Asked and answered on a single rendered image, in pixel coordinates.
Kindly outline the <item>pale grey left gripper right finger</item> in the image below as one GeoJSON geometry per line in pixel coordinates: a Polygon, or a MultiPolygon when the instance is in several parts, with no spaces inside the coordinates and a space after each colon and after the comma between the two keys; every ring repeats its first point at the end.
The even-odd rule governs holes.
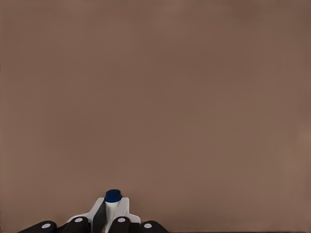
{"type": "Polygon", "coordinates": [[[110,226],[110,233],[139,233],[141,219],[129,211],[129,198],[122,197],[110,226]]]}

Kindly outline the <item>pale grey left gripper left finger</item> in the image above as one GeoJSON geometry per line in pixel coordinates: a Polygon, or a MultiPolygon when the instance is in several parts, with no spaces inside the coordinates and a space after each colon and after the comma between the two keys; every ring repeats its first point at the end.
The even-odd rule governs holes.
{"type": "Polygon", "coordinates": [[[71,217],[58,233],[101,233],[106,224],[106,207],[104,198],[98,198],[87,213],[71,217]]]}

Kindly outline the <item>white bottle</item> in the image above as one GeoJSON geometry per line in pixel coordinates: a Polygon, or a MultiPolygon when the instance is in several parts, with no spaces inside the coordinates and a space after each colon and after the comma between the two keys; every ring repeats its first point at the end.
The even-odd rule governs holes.
{"type": "Polygon", "coordinates": [[[115,212],[118,208],[119,201],[117,202],[107,202],[105,201],[106,206],[106,225],[105,225],[105,233],[108,233],[110,226],[114,220],[115,212]]]}

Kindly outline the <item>dark blue bottle cap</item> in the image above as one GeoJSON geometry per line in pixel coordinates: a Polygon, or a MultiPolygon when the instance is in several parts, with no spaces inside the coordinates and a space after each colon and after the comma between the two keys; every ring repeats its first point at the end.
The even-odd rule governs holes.
{"type": "Polygon", "coordinates": [[[108,203],[119,202],[122,199],[121,191],[118,189],[110,189],[106,191],[104,200],[108,203]]]}

